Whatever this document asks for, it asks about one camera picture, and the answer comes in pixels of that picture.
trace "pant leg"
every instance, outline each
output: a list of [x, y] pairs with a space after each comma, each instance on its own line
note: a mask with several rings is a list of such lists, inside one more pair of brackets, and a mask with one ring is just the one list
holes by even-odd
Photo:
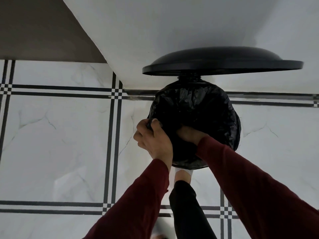
[[169, 196], [169, 203], [178, 239], [217, 239], [190, 184], [177, 181]]

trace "red sleeve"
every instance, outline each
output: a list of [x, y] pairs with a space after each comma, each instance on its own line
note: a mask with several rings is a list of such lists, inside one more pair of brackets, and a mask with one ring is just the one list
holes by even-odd
[[228, 146], [206, 136], [207, 162], [251, 238], [319, 238], [319, 212]]
[[85, 239], [149, 239], [169, 185], [168, 168], [154, 159], [122, 197], [90, 229]]

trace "trash bag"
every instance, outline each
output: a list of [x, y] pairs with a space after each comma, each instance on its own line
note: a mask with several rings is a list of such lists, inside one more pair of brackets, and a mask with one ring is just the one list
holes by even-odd
[[241, 124], [228, 95], [218, 86], [199, 78], [183, 78], [155, 95], [149, 123], [157, 118], [173, 145], [173, 166], [201, 169], [208, 165], [195, 155], [197, 146], [180, 139], [181, 125], [209, 134], [233, 150], [238, 148]]

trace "person's left hand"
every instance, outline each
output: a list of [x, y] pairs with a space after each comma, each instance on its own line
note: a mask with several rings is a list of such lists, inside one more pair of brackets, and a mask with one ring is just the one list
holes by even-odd
[[170, 171], [173, 160], [173, 146], [171, 140], [161, 128], [160, 122], [153, 119], [151, 127], [153, 132], [146, 127], [148, 119], [141, 120], [133, 138], [140, 148], [148, 151], [153, 159], [162, 160]]

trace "black lid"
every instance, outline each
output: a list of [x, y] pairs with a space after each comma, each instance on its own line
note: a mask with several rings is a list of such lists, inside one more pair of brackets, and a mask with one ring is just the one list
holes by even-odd
[[302, 69], [303, 62], [282, 60], [254, 47], [207, 47], [166, 54], [143, 68], [151, 76], [226, 75]]

